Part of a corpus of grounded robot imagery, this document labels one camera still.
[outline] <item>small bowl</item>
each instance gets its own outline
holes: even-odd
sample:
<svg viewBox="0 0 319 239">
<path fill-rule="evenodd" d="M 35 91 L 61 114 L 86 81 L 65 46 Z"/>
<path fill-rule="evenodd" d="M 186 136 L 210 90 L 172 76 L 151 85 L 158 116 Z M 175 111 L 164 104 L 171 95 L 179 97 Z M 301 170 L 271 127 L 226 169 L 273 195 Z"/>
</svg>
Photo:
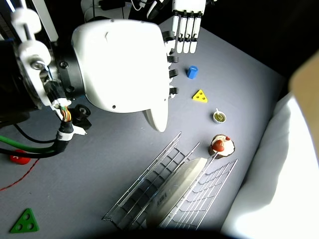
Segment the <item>small bowl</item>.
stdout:
<svg viewBox="0 0 319 239">
<path fill-rule="evenodd" d="M 218 121 L 216 118 L 217 118 L 217 111 L 213 114 L 213 120 L 214 120 L 214 122 L 215 123 L 225 123 L 226 122 L 226 115 L 225 115 L 225 113 L 224 112 L 221 112 L 221 111 L 219 111 L 219 114 L 221 115 L 221 116 L 223 116 L 223 121 Z"/>
</svg>

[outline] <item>yellow triangle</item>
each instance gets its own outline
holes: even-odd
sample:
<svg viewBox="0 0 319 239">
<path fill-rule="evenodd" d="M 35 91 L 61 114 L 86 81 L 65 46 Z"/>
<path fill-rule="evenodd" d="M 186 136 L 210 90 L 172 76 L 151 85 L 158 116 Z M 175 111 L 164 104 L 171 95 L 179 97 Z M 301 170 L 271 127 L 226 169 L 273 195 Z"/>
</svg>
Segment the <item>yellow triangle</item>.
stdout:
<svg viewBox="0 0 319 239">
<path fill-rule="evenodd" d="M 204 102 L 207 103 L 208 99 L 206 97 L 206 95 L 204 94 L 204 92 L 202 90 L 199 90 L 194 96 L 193 96 L 193 100 L 194 101 L 200 101 L 200 102 Z"/>
</svg>

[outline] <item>gray tabletop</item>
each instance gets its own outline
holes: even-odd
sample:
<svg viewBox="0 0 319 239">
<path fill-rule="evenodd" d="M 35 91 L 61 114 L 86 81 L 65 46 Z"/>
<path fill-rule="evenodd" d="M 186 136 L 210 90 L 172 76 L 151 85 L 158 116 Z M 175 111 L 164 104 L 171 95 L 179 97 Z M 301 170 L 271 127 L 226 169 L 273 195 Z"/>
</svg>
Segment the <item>gray tabletop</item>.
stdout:
<svg viewBox="0 0 319 239">
<path fill-rule="evenodd" d="M 169 30 L 170 20 L 161 28 Z M 75 136 L 63 154 L 40 160 L 23 181 L 0 192 L 0 238 L 81 239 L 115 231 L 102 216 L 180 131 L 181 151 L 188 152 L 201 142 L 194 158 L 208 157 L 207 147 L 216 134 L 229 135 L 235 142 L 235 153 L 216 166 L 235 158 L 239 161 L 202 223 L 211 229 L 222 226 L 285 79 L 205 29 L 201 29 L 196 53 L 179 57 L 180 63 L 172 68 L 178 68 L 180 75 L 172 84 L 179 87 L 180 94 L 169 102 L 164 133 L 153 130 L 142 113 L 105 112 L 85 98 L 72 104 L 90 107 L 92 127 L 86 136 Z M 190 65 L 199 68 L 194 80 L 186 76 Z M 208 103 L 192 100 L 199 89 Z M 213 122 L 216 107 L 226 113 L 226 123 Z M 43 109 L 20 126 L 29 135 L 46 140 L 54 138 L 59 120 L 50 109 Z M 35 145 L 12 126 L 1 129 L 1 135 Z M 16 165 L 0 155 L 0 165 L 3 187 L 20 178 L 31 164 Z M 26 208 L 32 208 L 40 231 L 9 235 Z"/>
</svg>

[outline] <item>green triangular block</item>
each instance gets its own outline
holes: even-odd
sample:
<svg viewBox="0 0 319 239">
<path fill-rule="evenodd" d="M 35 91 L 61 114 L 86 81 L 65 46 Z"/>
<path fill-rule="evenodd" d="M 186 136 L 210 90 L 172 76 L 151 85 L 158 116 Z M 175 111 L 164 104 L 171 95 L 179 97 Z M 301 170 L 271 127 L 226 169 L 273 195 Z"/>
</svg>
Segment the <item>green triangular block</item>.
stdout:
<svg viewBox="0 0 319 239">
<path fill-rule="evenodd" d="M 14 224 L 10 233 L 30 233 L 39 230 L 31 208 L 27 208 L 18 221 Z"/>
</svg>

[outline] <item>wire rack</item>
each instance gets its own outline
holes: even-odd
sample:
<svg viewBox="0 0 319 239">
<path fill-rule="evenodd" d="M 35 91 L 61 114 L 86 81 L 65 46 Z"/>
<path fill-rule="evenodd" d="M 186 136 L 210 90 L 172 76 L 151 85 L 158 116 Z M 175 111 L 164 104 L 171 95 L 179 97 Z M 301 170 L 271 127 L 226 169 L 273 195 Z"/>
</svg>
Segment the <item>wire rack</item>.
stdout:
<svg viewBox="0 0 319 239">
<path fill-rule="evenodd" d="M 120 230 L 146 228 L 148 207 L 159 188 L 194 153 L 200 143 L 188 153 L 177 149 L 181 132 L 156 157 L 143 174 L 102 218 Z M 193 186 L 163 220 L 161 227 L 198 228 L 226 182 L 237 160 L 210 171 L 213 159 Z"/>
</svg>

